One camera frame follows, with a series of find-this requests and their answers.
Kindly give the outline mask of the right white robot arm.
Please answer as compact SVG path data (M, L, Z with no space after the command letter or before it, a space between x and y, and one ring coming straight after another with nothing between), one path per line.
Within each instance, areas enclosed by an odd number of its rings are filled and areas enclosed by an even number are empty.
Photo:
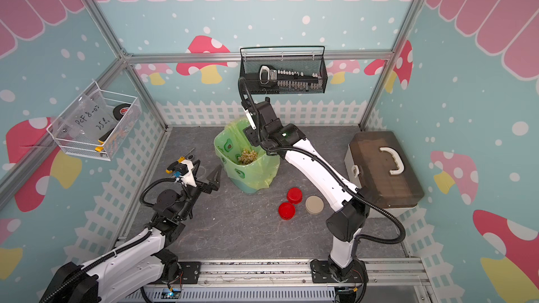
M333 236L327 260L328 273L337 282L358 274L364 264L357 259L357 247L363 240L378 244L400 244L406 231L403 224L387 210L371 203L364 196L365 187L358 187L331 167L316 151L306 135L294 124L283 125L275 114L270 99L255 102L244 77L238 79L241 106L249 125L244 133L254 147L261 147L269 156L278 156L296 167L324 196L334 213L326 220ZM390 220L398 229L395 238L380 238L362 233L370 211Z

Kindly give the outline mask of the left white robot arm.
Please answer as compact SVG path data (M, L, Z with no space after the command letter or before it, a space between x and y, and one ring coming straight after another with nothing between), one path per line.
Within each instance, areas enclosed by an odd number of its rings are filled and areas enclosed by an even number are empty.
M151 283L162 282L172 293L175 284L189 283L198 263L180 262L168 247L193 217L199 197L220 188L221 166L205 181L197 178L199 167L198 160L184 157L173 162L167 178L151 182L140 194L140 205L153 211L143 231L98 258L61 266L41 302L118 302Z

